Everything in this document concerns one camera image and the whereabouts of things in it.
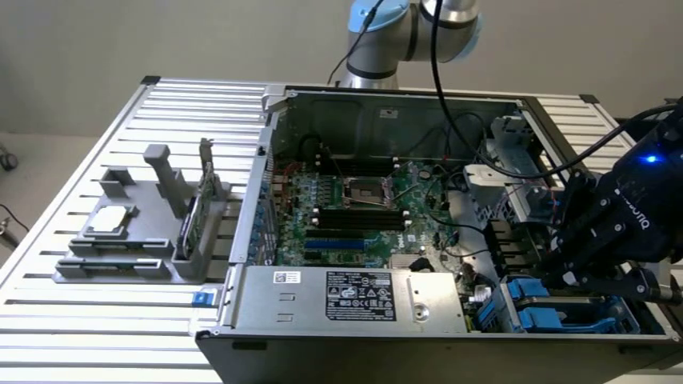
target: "motherboard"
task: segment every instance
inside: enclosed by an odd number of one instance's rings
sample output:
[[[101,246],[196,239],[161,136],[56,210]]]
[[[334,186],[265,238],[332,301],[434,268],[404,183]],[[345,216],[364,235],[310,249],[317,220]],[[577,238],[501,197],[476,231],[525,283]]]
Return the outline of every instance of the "motherboard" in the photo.
[[[384,170],[360,170],[337,161],[325,170],[317,165],[289,164],[274,189],[276,264],[397,267],[421,255],[437,257],[447,242],[456,242],[453,229],[429,217],[449,220],[441,166],[389,162]]]

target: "gray floor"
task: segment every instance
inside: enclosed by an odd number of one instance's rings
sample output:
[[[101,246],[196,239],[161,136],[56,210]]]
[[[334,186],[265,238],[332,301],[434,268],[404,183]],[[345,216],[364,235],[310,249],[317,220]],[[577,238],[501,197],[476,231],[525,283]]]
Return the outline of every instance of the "gray floor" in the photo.
[[[84,136],[0,133],[0,142],[18,157],[16,170],[0,170],[0,203],[26,226],[38,219],[96,141]],[[5,217],[0,210],[0,219]],[[9,228],[20,238],[25,235],[16,223]],[[0,247],[0,266],[10,254]]]

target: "power supply label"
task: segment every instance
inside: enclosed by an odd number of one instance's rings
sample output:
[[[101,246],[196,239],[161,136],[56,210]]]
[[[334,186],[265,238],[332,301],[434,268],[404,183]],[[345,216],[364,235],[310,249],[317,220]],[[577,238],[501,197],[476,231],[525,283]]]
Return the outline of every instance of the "power supply label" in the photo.
[[[324,314],[329,320],[394,322],[392,274],[328,272]]]

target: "slotted aluminum surface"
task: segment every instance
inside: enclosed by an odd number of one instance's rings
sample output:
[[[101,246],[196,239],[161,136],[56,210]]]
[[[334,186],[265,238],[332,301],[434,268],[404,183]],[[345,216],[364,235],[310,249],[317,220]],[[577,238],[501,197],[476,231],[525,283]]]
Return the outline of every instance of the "slotted aluminum surface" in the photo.
[[[141,86],[0,270],[0,382],[194,382],[220,379],[189,332],[216,308],[189,305],[192,293],[225,276],[258,132],[264,85],[162,78]],[[540,96],[577,152],[613,127],[579,98]],[[57,285],[54,263],[102,191],[106,166],[128,166],[156,180],[140,154],[168,144],[170,165],[198,180],[198,142],[213,138],[216,172],[233,185],[222,218],[210,281],[202,286]],[[587,162],[605,171],[629,143],[613,142]]]

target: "black cable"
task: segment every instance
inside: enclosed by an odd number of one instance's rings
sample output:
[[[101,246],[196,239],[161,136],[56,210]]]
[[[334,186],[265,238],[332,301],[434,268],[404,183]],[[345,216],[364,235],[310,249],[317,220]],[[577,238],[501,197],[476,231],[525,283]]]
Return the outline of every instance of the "black cable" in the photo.
[[[366,32],[366,29],[369,28],[372,21],[374,20],[376,10],[380,7],[380,4],[384,2],[384,0],[377,0],[374,3],[374,6],[370,8],[370,11],[366,13],[365,19],[362,20],[362,28],[360,29],[358,37],[356,38],[353,44],[350,45],[349,51],[345,53],[345,55],[341,57],[341,60],[338,60],[336,67],[333,68],[332,72],[329,73],[328,77],[328,85],[332,82],[333,74],[336,73],[338,67],[341,64],[344,64],[345,60],[349,58],[349,56],[353,54],[354,48],[358,45],[360,39],[362,38],[362,35]]]
[[[453,172],[451,172],[451,174],[448,175],[447,179],[445,180],[451,180],[452,176],[459,172],[459,170],[455,170]],[[424,194],[424,208],[426,210],[426,215],[430,217],[430,219],[437,222],[439,224],[444,225],[444,226],[452,226],[455,228],[468,228],[471,230],[475,230],[476,232],[479,232],[481,235],[483,235],[483,230],[480,230],[479,228],[476,228],[475,226],[469,226],[468,224],[456,224],[453,222],[444,222],[443,220],[440,220],[436,216],[433,216],[433,214],[430,213],[430,209],[429,209],[429,205],[426,203],[426,200],[428,200],[428,197],[429,197],[429,193],[430,193],[430,190],[433,189],[434,187],[434,184],[436,182],[439,181],[439,178],[436,178],[430,184],[429,184],[429,187],[426,188],[426,193]]]
[[[410,262],[408,269],[410,272],[420,272],[421,270],[429,270],[429,272],[434,272],[434,268],[426,258],[414,259],[414,261]]]
[[[471,252],[469,254],[453,254],[452,252],[448,251],[448,249],[443,249],[443,251],[445,252],[445,254],[453,258],[468,258],[469,256],[473,256],[475,254],[481,254],[484,252],[488,252],[488,250],[477,250],[476,252]]]
[[[436,127],[433,127],[430,130],[428,130],[428,131],[426,131],[426,133],[425,133],[425,134],[424,134],[424,136],[420,138],[420,140],[417,140],[417,142],[413,144],[413,146],[410,146],[410,147],[409,147],[409,149],[408,149],[408,150],[405,150],[405,151],[402,152],[402,154],[400,155],[400,157],[402,157],[402,156],[408,156],[408,155],[410,154],[410,152],[412,152],[413,150],[416,150],[418,146],[421,146],[421,145],[422,145],[424,141],[429,138],[430,134],[432,134],[433,132],[436,132],[436,131],[440,131],[440,132],[443,133],[443,130],[441,130],[441,128],[440,128],[440,127],[437,127],[437,126],[436,126]]]
[[[483,122],[481,116],[479,116],[473,112],[461,112],[460,114],[457,114],[453,117],[453,120],[457,121],[464,116],[473,116],[475,119],[479,121],[479,124],[481,125],[483,138],[485,138],[488,136],[488,129],[487,129],[485,123]],[[448,123],[445,124],[444,128],[445,128],[444,129],[444,136],[445,136],[444,154],[445,154],[447,157],[449,157],[451,156],[451,131],[452,130],[449,129]]]
[[[4,204],[0,204],[0,207],[4,208],[4,210],[8,212],[9,216],[12,216],[12,219],[17,222],[17,224],[25,229],[26,232],[29,232],[29,228],[25,226],[25,224],[21,223],[21,221],[17,219],[17,217],[13,215],[13,212],[5,206]]]
[[[434,5],[434,20],[439,20],[440,17],[440,8],[443,6],[443,0],[436,0]],[[641,121],[647,117],[661,114],[665,111],[669,111],[676,108],[676,105],[665,105],[665,106],[657,106],[655,108],[651,108],[635,116],[632,116],[628,120],[624,121],[623,124],[619,125],[617,128],[615,128],[597,142],[589,146],[572,160],[561,164],[560,166],[556,166],[555,168],[551,168],[549,170],[544,172],[539,172],[536,174],[517,174],[516,172],[511,172],[495,165],[495,163],[491,161],[489,158],[487,158],[485,155],[480,154],[476,148],[472,146],[472,144],[465,140],[464,134],[460,132],[460,130],[456,127],[453,118],[451,116],[451,112],[448,111],[448,105],[445,104],[445,96],[444,96],[444,90],[440,86],[440,76],[439,76],[439,62],[436,61],[436,36],[439,34],[439,23],[432,22],[430,27],[430,42],[429,42],[429,61],[430,61],[430,73],[434,80],[434,88],[436,88],[436,95],[439,97],[439,104],[440,108],[443,109],[443,113],[445,116],[445,120],[448,121],[448,124],[451,125],[451,128],[453,130],[453,133],[456,134],[457,138],[465,145],[465,148],[469,149],[469,151],[475,154],[475,156],[479,158],[479,160],[491,167],[492,170],[496,172],[500,172],[505,176],[509,176],[512,178],[521,178],[521,179],[533,179],[533,178],[545,178],[548,176],[552,176],[553,174],[569,169],[572,166],[579,164],[588,156],[592,155],[597,151],[599,148],[601,148],[619,134],[623,133],[624,130],[633,124],[635,122]]]

